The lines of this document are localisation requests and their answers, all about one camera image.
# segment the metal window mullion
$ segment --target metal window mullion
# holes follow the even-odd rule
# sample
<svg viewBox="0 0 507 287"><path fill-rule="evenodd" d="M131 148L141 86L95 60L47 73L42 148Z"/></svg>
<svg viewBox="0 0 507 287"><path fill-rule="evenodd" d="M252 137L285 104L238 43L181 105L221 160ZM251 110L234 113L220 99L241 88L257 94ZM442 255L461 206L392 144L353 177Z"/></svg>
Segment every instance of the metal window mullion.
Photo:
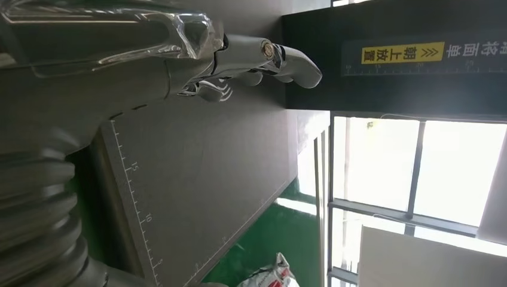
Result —
<svg viewBox="0 0 507 287"><path fill-rule="evenodd" d="M334 180L334 117L332 113L329 115L329 174L328 174L328 273L332 270L332 212L333 208L329 203L333 201L333 180ZM332 287L331 279L328 278L328 287Z"/></svg>
<svg viewBox="0 0 507 287"><path fill-rule="evenodd" d="M426 121L419 122L419 131L417 133L416 154L414 156L414 167L412 168L412 181L410 184L410 196L408 198L407 219L414 216L414 207L416 205L417 184L419 182L419 173L421 171L421 159L423 157L424 130ZM416 228L413 225L405 225L405 235L414 236Z"/></svg>
<svg viewBox="0 0 507 287"><path fill-rule="evenodd" d="M346 211L356 212L364 215L376 216L391 221L398 221L401 223L409 223L416 226L426 228L433 228L440 231L449 233L475 237L478 227L466 225L458 222L447 221L444 219L433 218L430 216L414 214L412 219L408 219L407 212L401 210L394 210L380 206L369 205L345 199L334 199L329 204L333 208L338 208Z"/></svg>
<svg viewBox="0 0 507 287"><path fill-rule="evenodd" d="M336 278L341 282L350 283L354 285L358 284L358 275L354 272L350 272L342 268L333 267L332 270L329 272L328 276Z"/></svg>

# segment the robotic hand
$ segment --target robotic hand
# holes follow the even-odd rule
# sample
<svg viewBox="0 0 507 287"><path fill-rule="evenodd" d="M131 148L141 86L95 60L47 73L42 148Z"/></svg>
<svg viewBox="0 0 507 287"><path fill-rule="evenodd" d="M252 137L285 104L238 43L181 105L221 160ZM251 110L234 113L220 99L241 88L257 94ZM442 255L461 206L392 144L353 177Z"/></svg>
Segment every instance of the robotic hand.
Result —
<svg viewBox="0 0 507 287"><path fill-rule="evenodd" d="M88 257L65 155L104 120L169 96L221 102L229 81L305 88L302 52L224 35L207 15L151 1L0 1L0 286L148 286Z"/></svg>

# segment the bright window glass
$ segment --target bright window glass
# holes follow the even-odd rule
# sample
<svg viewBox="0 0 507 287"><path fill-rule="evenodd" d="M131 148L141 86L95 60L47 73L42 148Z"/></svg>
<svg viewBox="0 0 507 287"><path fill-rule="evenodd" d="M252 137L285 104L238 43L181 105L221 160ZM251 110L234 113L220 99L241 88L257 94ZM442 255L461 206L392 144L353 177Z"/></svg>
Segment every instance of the bright window glass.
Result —
<svg viewBox="0 0 507 287"><path fill-rule="evenodd" d="M406 210L419 122L335 118L334 197Z"/></svg>
<svg viewBox="0 0 507 287"><path fill-rule="evenodd" d="M336 278L331 278L331 287L356 287L357 285L343 282Z"/></svg>
<svg viewBox="0 0 507 287"><path fill-rule="evenodd" d="M428 121L415 213L479 226L506 125Z"/></svg>

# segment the gray table surface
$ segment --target gray table surface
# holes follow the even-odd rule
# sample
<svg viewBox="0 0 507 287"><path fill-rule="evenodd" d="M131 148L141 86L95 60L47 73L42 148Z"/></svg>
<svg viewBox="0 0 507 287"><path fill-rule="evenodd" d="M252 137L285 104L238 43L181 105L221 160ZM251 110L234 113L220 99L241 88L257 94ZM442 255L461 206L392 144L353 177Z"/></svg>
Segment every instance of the gray table surface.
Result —
<svg viewBox="0 0 507 287"><path fill-rule="evenodd" d="M329 1L181 5L223 20L228 33L280 41L282 14ZM158 286L199 282L296 177L298 150L329 124L329 114L284 105L284 85L266 78L257 87L234 86L224 103L174 97L102 125L103 169L114 179L106 187L111 198L117 194L112 206L122 213L132 272Z"/></svg>

